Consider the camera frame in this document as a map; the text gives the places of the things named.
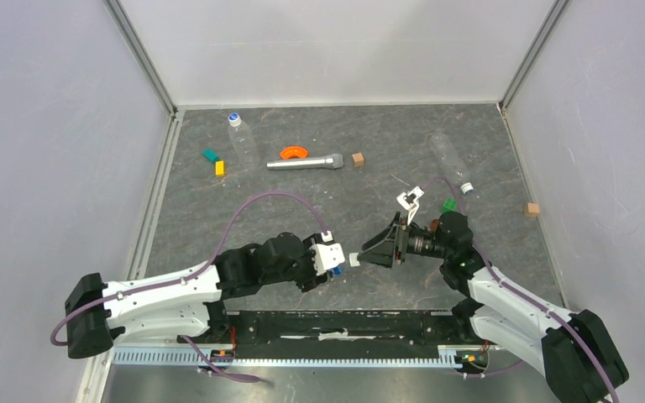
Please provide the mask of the blue labelled Pocari bottle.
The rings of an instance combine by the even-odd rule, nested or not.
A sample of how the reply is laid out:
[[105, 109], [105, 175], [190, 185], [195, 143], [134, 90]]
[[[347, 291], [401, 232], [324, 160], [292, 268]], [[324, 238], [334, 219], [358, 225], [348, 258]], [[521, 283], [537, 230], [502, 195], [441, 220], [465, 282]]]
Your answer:
[[356, 267], [360, 267], [359, 254], [350, 253], [348, 258], [342, 264], [337, 265], [331, 270], [331, 276], [340, 276], [345, 270]]

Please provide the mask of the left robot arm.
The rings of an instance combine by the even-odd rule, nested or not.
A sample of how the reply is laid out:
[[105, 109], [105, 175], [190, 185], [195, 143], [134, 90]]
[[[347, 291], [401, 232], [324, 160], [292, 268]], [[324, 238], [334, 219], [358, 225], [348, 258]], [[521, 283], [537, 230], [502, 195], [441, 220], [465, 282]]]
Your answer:
[[67, 355], [90, 358], [116, 343], [143, 339], [204, 336], [220, 342], [230, 331], [224, 301], [283, 282], [308, 292], [344, 261], [331, 233], [305, 239], [280, 233], [225, 250], [211, 262], [142, 280], [105, 282], [98, 273], [85, 275], [65, 302]]

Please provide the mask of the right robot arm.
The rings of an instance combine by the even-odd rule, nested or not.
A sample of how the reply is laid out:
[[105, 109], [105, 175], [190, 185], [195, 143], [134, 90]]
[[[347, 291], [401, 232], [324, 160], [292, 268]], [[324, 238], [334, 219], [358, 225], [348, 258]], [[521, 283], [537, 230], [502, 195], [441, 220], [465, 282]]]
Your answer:
[[465, 215], [445, 212], [434, 229], [395, 216], [354, 260], [392, 268], [409, 254], [441, 259], [444, 281], [464, 295], [451, 321], [459, 341], [481, 338], [504, 348], [541, 374], [562, 402], [618, 400], [629, 373], [601, 318], [556, 306], [504, 276], [479, 251]]

